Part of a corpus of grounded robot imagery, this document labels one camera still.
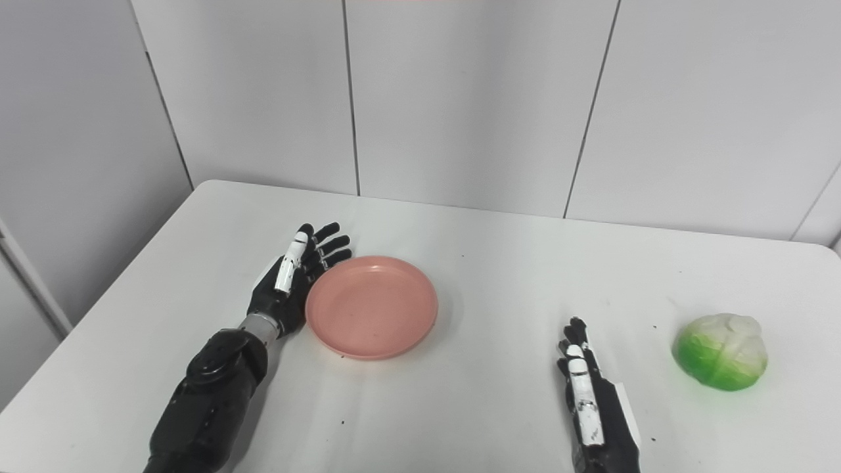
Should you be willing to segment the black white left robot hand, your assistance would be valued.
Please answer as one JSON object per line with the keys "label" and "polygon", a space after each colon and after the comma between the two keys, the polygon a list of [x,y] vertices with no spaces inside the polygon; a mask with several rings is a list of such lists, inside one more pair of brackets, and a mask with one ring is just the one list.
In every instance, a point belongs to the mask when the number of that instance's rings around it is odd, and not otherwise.
{"label": "black white left robot hand", "polygon": [[338,222],[317,231],[309,223],[301,225],[286,252],[256,284],[246,314],[270,320],[277,338],[297,332],[306,323],[310,290],[327,271],[352,257],[350,243]]}

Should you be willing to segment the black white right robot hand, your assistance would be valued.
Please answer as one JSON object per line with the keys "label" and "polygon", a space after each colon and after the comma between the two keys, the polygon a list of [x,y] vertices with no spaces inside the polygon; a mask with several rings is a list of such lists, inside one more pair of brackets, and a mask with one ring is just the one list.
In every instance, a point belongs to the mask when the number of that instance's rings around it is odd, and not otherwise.
{"label": "black white right robot hand", "polygon": [[557,368],[564,377],[574,470],[639,472],[639,427],[627,390],[604,377],[584,320],[572,317],[568,321],[558,348]]}

